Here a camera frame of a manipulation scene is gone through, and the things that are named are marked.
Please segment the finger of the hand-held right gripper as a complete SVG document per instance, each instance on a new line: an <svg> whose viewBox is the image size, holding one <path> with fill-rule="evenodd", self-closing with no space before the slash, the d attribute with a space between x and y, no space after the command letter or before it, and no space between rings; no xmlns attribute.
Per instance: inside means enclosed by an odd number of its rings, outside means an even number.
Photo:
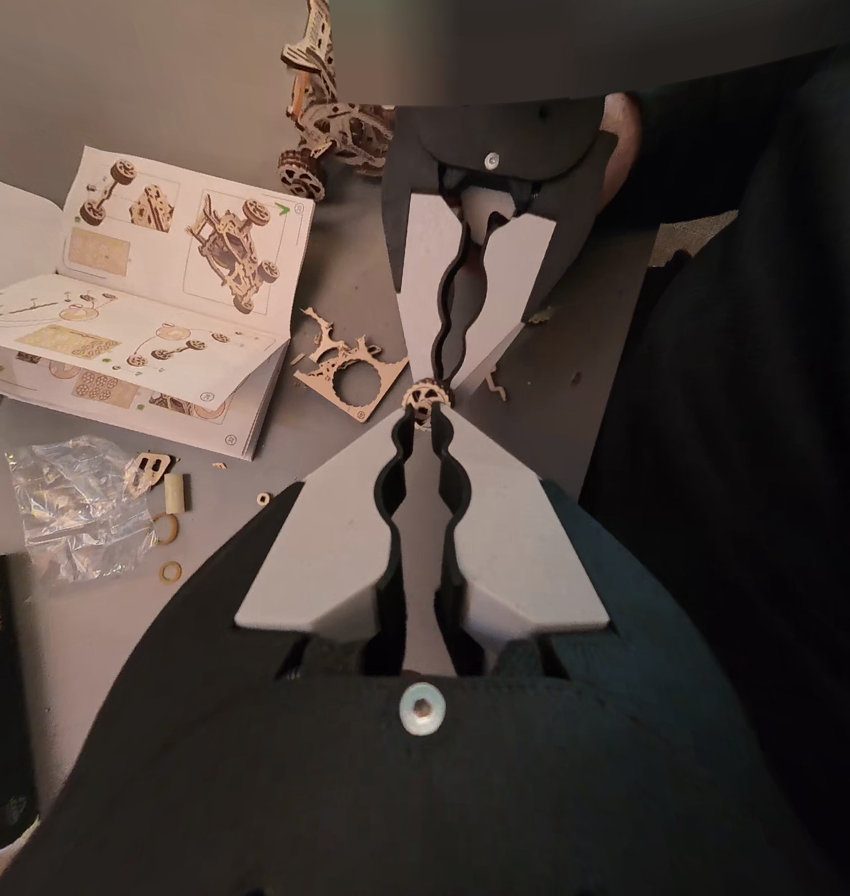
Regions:
<svg viewBox="0 0 850 896"><path fill-rule="evenodd" d="M436 372L435 344L441 333L445 275L458 261L466 227L438 195L412 194L400 290L400 322L414 381L441 380Z"/></svg>
<svg viewBox="0 0 850 896"><path fill-rule="evenodd" d="M506 218L494 210L453 277L450 330L443 344L444 381L470 394L522 328L522 317L555 231L530 212Z"/></svg>

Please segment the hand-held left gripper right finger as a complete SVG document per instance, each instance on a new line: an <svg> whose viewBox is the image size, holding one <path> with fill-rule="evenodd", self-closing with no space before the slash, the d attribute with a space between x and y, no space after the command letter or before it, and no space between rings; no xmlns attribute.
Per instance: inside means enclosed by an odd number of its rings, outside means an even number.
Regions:
<svg viewBox="0 0 850 896"><path fill-rule="evenodd" d="M610 624L540 477L453 409L431 412L439 495L451 513L435 614L453 668Z"/></svg>

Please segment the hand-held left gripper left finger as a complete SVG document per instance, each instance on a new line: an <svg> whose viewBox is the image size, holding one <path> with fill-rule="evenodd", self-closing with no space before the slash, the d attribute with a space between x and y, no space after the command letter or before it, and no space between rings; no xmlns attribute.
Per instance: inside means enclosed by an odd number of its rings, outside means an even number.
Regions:
<svg viewBox="0 0 850 896"><path fill-rule="evenodd" d="M364 672L400 673L408 612L393 517L414 440L413 411L396 411L304 479L236 626L352 645Z"/></svg>

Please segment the wooden gear wheel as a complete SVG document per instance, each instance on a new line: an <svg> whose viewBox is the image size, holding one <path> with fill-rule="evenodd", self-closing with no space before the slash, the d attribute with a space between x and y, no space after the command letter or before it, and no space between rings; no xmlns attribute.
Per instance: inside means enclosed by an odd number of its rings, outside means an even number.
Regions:
<svg viewBox="0 0 850 896"><path fill-rule="evenodd" d="M446 405L452 408L454 394L447 384L434 378L424 378L408 388L403 395L401 404L405 409L412 409L416 429L430 431L433 408L436 405Z"/></svg>

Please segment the wooden parts sheet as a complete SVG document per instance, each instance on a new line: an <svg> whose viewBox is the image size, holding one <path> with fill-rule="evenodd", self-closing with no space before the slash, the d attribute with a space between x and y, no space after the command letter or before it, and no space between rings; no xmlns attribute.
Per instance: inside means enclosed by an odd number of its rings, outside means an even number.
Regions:
<svg viewBox="0 0 850 896"><path fill-rule="evenodd" d="M318 325L319 342L316 351L310 355L316 363L315 368L309 372L296 371L295 378L352 419L367 422L407 368L409 358L385 362L381 359L381 347L370 344L365 335L358 337L355 345L350 345L333 338L332 322L320 316L315 308L305 308L303 313ZM352 405L341 398L336 388L336 377L342 370L357 364L366 365L374 371L378 377L378 389L369 402Z"/></svg>

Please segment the person's right forearm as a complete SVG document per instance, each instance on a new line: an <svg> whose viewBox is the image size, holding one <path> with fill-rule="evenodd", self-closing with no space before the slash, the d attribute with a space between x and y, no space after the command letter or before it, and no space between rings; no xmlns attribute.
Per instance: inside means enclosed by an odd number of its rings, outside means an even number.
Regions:
<svg viewBox="0 0 850 896"><path fill-rule="evenodd" d="M765 151L825 219L850 219L850 44L628 95L643 127L607 215L629 225L739 206Z"/></svg>

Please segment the wooden model buggy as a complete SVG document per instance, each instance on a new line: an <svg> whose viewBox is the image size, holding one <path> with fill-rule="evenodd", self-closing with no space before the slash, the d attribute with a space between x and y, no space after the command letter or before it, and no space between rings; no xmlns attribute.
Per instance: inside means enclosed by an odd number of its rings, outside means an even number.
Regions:
<svg viewBox="0 0 850 896"><path fill-rule="evenodd" d="M283 46L281 60L294 76L286 116L299 133L297 147L279 157L282 187L294 196L322 201L326 158L380 180L393 140L395 113L386 106L339 100L328 2L307 2L304 34Z"/></svg>

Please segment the person's right hand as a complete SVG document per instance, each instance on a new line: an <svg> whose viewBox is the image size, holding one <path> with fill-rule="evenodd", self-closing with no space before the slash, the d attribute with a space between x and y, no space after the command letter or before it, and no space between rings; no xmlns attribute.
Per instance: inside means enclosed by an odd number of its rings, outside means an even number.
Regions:
<svg viewBox="0 0 850 896"><path fill-rule="evenodd" d="M637 100L624 92L607 95L600 130L617 138L603 178L599 209L605 210L625 184L639 156L643 120Z"/></svg>

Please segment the slotted oval wooden plate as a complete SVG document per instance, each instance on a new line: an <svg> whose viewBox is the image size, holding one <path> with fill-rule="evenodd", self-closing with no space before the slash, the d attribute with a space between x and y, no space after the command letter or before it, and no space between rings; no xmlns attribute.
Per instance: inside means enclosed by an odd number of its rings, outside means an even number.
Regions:
<svg viewBox="0 0 850 896"><path fill-rule="evenodd" d="M168 454L143 452L126 465L124 484L129 497L139 498L161 481L172 465Z"/></svg>

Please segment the clear plastic bag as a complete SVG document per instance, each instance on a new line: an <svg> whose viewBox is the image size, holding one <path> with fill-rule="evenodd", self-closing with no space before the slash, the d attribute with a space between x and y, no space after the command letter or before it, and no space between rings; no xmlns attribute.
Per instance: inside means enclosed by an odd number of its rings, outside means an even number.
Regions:
<svg viewBox="0 0 850 896"><path fill-rule="evenodd" d="M5 454L25 547L44 588L132 571L157 545L146 496L125 490L135 456L94 435Z"/></svg>

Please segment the instruction booklet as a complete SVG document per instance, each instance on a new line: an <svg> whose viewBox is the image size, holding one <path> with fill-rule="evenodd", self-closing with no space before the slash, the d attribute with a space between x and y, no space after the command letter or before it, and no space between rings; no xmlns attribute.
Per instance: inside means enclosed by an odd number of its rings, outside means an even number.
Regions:
<svg viewBox="0 0 850 896"><path fill-rule="evenodd" d="M0 394L251 459L311 199L83 149L55 271L0 295Z"/></svg>

